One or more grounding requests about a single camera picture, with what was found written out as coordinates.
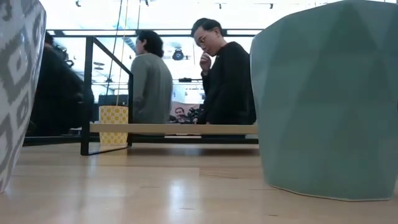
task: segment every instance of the person in gray sweater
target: person in gray sweater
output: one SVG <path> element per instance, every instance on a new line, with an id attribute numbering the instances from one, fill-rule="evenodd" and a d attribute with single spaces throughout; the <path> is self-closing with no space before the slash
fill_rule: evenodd
<path id="1" fill-rule="evenodd" d="M 157 33 L 140 31 L 133 74 L 133 123 L 165 124 L 170 116 L 173 78 L 164 63 L 163 41 Z"/>

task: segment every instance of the man in black sweater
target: man in black sweater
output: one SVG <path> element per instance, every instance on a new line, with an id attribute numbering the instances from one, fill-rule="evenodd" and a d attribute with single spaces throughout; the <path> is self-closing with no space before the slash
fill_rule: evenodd
<path id="1" fill-rule="evenodd" d="M 253 124 L 249 54 L 238 43 L 227 43 L 220 23 L 213 19 L 197 20 L 191 36 L 203 50 L 200 66 L 206 98 L 199 124 Z"/>

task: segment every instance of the person in black jacket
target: person in black jacket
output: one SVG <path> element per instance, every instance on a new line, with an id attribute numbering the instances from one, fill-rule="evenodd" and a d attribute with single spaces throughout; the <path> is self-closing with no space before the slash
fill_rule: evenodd
<path id="1" fill-rule="evenodd" d="M 79 128 L 83 117 L 83 80 L 53 48 L 46 33 L 42 64 L 30 116 L 29 136 L 58 136 Z"/>
<path id="2" fill-rule="evenodd" d="M 253 124 L 249 54 L 238 43 L 227 43 L 220 23 L 213 19 L 197 20 L 191 36 L 203 50 L 200 66 L 206 98 L 199 124 Z M 216 57 L 212 67 L 210 57 Z"/>

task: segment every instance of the white geometric pattern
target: white geometric pattern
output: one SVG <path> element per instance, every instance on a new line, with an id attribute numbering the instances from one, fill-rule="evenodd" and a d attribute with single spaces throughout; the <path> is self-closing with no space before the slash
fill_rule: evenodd
<path id="1" fill-rule="evenodd" d="M 32 111 L 46 13 L 38 0 L 0 0 L 0 193 L 15 166 Z"/>

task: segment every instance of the man's hand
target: man's hand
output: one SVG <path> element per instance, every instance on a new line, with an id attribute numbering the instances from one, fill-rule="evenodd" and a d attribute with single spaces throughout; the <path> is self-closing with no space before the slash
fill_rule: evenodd
<path id="1" fill-rule="evenodd" d="M 203 75 L 207 75 L 207 73 L 210 70 L 210 66 L 211 66 L 211 58 L 208 54 L 203 53 L 200 57 L 200 67 L 201 70 L 203 71 Z"/>

